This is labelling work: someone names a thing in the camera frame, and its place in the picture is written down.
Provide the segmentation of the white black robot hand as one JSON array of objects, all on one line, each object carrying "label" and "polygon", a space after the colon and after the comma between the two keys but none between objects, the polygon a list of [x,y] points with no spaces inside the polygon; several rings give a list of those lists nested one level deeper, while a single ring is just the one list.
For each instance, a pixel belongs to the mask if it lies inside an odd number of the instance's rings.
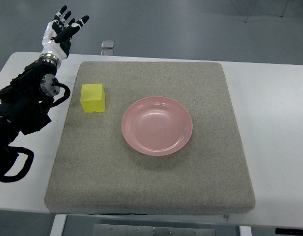
[{"label": "white black robot hand", "polygon": [[41,54],[52,54],[60,61],[68,58],[71,47],[71,38],[86,24],[89,16],[85,15],[82,18],[68,20],[71,16],[71,11],[67,11],[67,6],[64,5],[48,23],[43,39],[43,50]]}]

